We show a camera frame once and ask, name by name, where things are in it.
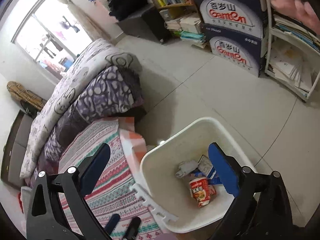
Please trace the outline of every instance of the window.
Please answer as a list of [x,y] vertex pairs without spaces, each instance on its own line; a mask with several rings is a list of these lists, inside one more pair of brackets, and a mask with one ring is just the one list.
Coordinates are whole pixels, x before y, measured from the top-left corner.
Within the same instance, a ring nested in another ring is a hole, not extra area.
[[39,0],[12,41],[59,80],[92,42],[68,6],[57,0]]

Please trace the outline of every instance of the beige curtain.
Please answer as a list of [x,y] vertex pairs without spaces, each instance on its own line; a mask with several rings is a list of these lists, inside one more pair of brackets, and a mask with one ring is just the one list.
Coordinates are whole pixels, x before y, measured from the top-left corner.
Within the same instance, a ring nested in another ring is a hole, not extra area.
[[74,17],[82,25],[89,37],[95,41],[99,38],[104,38],[107,41],[111,40],[109,34],[105,33],[86,13],[76,6],[71,0],[58,0],[66,5]]

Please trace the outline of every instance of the plush toy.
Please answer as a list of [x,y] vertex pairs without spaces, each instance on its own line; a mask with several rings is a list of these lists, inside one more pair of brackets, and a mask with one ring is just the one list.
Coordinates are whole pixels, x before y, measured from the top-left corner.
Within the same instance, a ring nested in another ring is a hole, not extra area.
[[302,22],[320,35],[320,21],[309,2],[301,0],[270,0],[270,2],[273,9],[279,13]]

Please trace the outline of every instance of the bed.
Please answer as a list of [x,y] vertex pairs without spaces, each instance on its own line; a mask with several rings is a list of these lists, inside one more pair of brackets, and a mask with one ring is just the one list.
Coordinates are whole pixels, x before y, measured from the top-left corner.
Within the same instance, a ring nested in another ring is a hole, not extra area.
[[[161,234],[143,200],[129,191],[147,151],[145,141],[134,132],[134,118],[111,117],[141,115],[141,69],[135,55],[103,39],[89,45],[32,122],[20,172],[20,178],[32,187],[40,171],[64,172],[93,155],[102,142],[108,143],[110,161],[85,199],[102,226],[113,213],[120,214],[121,221],[111,235],[114,240],[122,238],[134,216],[142,220],[139,240]],[[64,196],[60,199],[72,230],[81,233]]]

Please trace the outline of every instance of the metal screw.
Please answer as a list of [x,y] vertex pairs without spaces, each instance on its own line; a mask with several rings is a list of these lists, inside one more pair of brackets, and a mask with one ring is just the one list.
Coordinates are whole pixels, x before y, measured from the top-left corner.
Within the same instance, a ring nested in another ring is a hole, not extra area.
[[40,178],[42,178],[44,175],[45,175],[45,171],[41,171],[41,172],[39,172],[39,174],[38,174],[38,176],[39,176]]
[[250,169],[248,166],[244,166],[244,167],[242,168],[242,171],[243,171],[244,173],[250,173],[250,172],[251,172],[251,169]]
[[68,169],[68,173],[74,173],[76,171],[76,167],[70,167],[69,169]]
[[277,172],[277,171],[274,171],[274,172],[273,172],[273,176],[275,176],[276,178],[279,178],[279,177],[280,177],[280,173]]

